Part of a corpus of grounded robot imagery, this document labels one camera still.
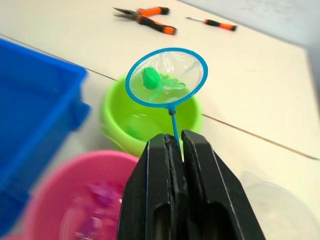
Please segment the orange handle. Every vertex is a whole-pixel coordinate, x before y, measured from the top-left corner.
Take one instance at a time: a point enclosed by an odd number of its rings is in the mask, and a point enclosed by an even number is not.
[[[154,15],[168,15],[170,12],[170,9],[167,7],[162,6],[156,6],[149,9],[142,9],[138,8],[136,10],[141,16],[150,17]]]
[[[218,28],[222,28],[222,29],[226,29],[226,30],[229,30],[229,31],[235,31],[237,29],[237,26],[235,26],[235,25],[220,23],[220,22],[217,22],[217,21],[209,20],[209,19],[204,20],[204,24],[207,24],[207,25],[210,25],[210,26],[214,26],[214,27],[218,27]]]
[[[156,22],[156,21],[153,21],[150,18],[147,18],[145,16],[138,17],[137,22],[141,25],[148,26],[148,27],[150,27],[154,30],[157,30],[161,33],[164,33],[164,34],[175,35],[177,32],[177,29],[175,27],[163,25],[163,24]]]
[[[220,23],[220,28],[226,29],[229,31],[235,31],[237,29],[237,26],[230,25],[230,24],[225,24],[225,23]]]

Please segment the green plastic octopus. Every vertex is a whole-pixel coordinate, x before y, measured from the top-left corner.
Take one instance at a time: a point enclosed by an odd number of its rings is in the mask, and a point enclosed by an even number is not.
[[[178,82],[176,78],[159,74],[152,66],[148,66],[142,70],[142,82],[146,89],[154,91],[148,100],[150,103],[163,91],[182,90],[186,87],[184,83]]]

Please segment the green plastic bowl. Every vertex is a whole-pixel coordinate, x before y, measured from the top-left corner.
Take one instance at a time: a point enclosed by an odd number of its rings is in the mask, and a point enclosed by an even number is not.
[[[120,78],[106,92],[100,127],[121,149],[140,157],[149,139],[162,133],[174,134],[172,120],[167,109],[146,107],[133,101],[126,92],[125,82],[126,77]],[[195,96],[177,107],[175,117],[179,133],[201,131],[201,107]]]

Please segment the blue bin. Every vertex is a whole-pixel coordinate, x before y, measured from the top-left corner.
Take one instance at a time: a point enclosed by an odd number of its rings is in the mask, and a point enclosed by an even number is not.
[[[0,38],[0,237],[65,137],[88,115],[85,76],[82,67]]]

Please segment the purple toy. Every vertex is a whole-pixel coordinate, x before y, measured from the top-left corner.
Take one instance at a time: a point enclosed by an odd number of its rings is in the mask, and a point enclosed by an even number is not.
[[[75,232],[75,237],[77,240],[98,240],[101,238],[99,236],[99,231],[102,228],[103,219],[110,219],[114,223],[109,224],[107,227],[109,231],[115,235],[117,233],[117,223],[118,217],[116,215],[107,214],[105,211],[99,207],[86,205],[84,207],[87,217],[80,224],[77,232]]]
[[[114,201],[121,199],[121,188],[116,187],[106,181],[101,184],[89,184],[90,191],[96,196],[96,201],[102,207],[111,207]]]

